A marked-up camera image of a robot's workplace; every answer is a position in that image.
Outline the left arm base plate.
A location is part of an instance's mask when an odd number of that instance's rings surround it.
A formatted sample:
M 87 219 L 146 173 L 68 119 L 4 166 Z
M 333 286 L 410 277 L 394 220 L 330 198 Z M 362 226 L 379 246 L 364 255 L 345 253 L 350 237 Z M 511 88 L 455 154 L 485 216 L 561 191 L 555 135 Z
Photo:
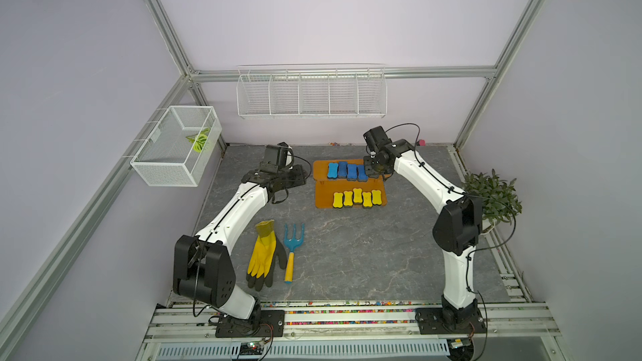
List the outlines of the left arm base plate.
M 220 317 L 215 336 L 218 339 L 279 338 L 284 335 L 284 328 L 284 311 L 260 309 L 254 312 L 249 319 L 238 319 L 229 315 Z

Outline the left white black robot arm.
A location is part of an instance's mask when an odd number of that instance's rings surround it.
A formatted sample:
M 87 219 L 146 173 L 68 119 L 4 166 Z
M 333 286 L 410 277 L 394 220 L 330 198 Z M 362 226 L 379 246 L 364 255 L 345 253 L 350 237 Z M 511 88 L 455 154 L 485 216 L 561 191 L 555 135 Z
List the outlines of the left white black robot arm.
M 251 170 L 214 219 L 194 236 L 179 238 L 174 250 L 172 291 L 241 320 L 254 320 L 259 301 L 237 285 L 231 254 L 237 240 L 275 194 L 307 183 L 312 168 L 286 165 Z

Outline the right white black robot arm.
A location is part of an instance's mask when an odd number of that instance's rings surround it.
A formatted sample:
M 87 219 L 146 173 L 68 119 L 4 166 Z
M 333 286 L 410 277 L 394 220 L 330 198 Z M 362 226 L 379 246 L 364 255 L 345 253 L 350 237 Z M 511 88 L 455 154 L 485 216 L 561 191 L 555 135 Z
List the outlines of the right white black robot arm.
M 472 264 L 483 230 L 483 200 L 453 185 L 428 165 L 414 145 L 404 139 L 391 140 L 381 126 L 366 131 L 364 141 L 367 176 L 404 177 L 438 213 L 432 235 L 444 256 L 441 318 L 449 329 L 468 324 L 478 311 Z

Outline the orange two-tier wooden shelf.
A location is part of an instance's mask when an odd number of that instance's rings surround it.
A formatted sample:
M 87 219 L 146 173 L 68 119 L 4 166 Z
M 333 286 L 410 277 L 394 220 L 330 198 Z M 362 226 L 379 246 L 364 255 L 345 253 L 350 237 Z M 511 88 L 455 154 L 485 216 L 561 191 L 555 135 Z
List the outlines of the orange two-tier wooden shelf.
M 319 209 L 334 209 L 332 207 L 334 192 L 353 191 L 354 188 L 360 188 L 363 192 L 371 192 L 372 190 L 381 190 L 383 197 L 382 206 L 387 205 L 386 190 L 384 187 L 384 179 L 379 177 L 377 179 L 369 178 L 367 182 L 349 182 L 347 179 L 329 180 L 327 178 L 329 162 L 347 161 L 348 164 L 364 165 L 364 160 L 317 160 L 313 164 L 313 177 L 315 181 L 315 199 L 314 203 Z M 362 204 L 354 204 L 352 207 L 362 207 Z

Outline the blue whiteboard eraser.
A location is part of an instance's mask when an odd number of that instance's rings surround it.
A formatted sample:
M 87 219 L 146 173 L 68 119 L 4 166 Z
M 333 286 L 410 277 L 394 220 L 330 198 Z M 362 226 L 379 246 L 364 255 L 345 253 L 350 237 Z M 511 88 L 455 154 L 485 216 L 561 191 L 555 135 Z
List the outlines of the blue whiteboard eraser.
M 357 165 L 357 180 L 359 182 L 367 182 L 368 179 L 369 177 L 365 172 L 364 165 L 363 164 Z
M 337 178 L 346 179 L 348 175 L 348 162 L 340 161 L 338 164 Z
M 347 165 L 346 179 L 349 182 L 356 182 L 358 180 L 358 166 L 356 164 Z
M 339 176 L 339 163 L 338 162 L 329 162 L 327 178 L 329 180 L 336 180 Z

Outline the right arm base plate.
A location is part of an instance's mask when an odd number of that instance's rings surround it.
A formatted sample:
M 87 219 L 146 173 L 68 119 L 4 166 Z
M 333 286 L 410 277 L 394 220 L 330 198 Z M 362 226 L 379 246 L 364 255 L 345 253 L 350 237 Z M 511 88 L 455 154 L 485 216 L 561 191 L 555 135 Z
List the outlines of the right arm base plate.
M 486 334 L 488 326 L 479 307 L 472 304 L 464 309 L 419 308 L 416 309 L 415 319 L 422 335 L 456 334 L 472 335 Z

